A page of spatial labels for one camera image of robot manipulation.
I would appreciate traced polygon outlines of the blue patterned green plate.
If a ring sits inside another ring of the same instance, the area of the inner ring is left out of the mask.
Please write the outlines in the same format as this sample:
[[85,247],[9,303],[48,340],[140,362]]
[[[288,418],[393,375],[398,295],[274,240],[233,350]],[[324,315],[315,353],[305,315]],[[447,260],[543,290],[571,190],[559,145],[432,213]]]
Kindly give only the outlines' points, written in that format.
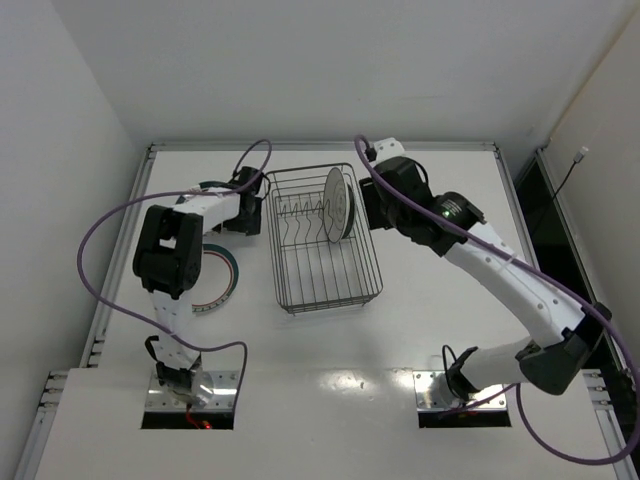
[[342,239],[346,239],[352,229],[353,229],[353,224],[354,224],[354,220],[355,220],[355,210],[356,210],[356,206],[355,206],[355,199],[354,199],[354,192],[352,187],[347,184],[347,194],[346,194],[346,199],[347,199],[347,219],[345,222],[345,226],[344,226],[344,230],[343,230],[343,234],[342,234]]

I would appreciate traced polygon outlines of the green red rimmed plate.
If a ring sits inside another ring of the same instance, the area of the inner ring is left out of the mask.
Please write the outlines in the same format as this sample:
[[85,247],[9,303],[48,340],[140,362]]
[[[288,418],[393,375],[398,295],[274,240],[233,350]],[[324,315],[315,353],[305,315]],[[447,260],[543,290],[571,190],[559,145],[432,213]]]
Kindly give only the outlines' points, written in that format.
[[199,188],[202,191],[208,190],[210,188],[223,188],[223,187],[224,187],[224,184],[219,181],[209,180],[209,181],[204,181],[199,183]]
[[202,270],[192,291],[192,310],[197,316],[212,313],[231,298],[239,282],[239,266],[223,246],[203,246]]

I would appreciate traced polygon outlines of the white plate with characters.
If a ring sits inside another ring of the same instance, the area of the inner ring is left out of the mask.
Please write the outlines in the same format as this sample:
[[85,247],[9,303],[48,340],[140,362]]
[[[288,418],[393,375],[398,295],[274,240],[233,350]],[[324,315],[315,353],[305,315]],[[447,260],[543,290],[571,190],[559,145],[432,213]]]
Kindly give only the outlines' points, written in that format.
[[332,168],[326,178],[323,191],[323,226],[327,239],[337,243],[347,219],[347,187],[344,174],[338,167]]

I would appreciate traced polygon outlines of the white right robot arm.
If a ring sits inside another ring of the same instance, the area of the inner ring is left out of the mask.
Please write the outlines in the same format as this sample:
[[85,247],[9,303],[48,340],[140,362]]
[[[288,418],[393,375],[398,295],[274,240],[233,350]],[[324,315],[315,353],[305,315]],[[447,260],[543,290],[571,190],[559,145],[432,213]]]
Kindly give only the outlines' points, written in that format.
[[431,193],[420,177],[402,182],[407,202],[373,178],[359,182],[370,225],[397,230],[463,270],[491,293],[524,326],[525,338],[492,348],[467,348],[434,381],[433,397],[458,406],[498,384],[529,383],[562,395],[604,336],[610,311],[589,307],[528,272],[502,242],[484,214],[457,192]]

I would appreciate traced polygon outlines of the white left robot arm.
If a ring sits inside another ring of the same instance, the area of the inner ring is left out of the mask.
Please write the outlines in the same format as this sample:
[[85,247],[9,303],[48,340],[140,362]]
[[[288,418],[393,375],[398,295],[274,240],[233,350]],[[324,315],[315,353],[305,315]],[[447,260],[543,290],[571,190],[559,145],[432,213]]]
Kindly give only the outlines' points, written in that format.
[[133,272],[149,292],[160,333],[145,340],[161,387],[179,400],[202,403],[212,388],[201,354],[177,338],[195,318],[190,290],[201,273],[204,236],[227,231],[260,233],[261,180],[241,193],[239,183],[207,181],[178,197],[171,207],[153,205],[144,217]]

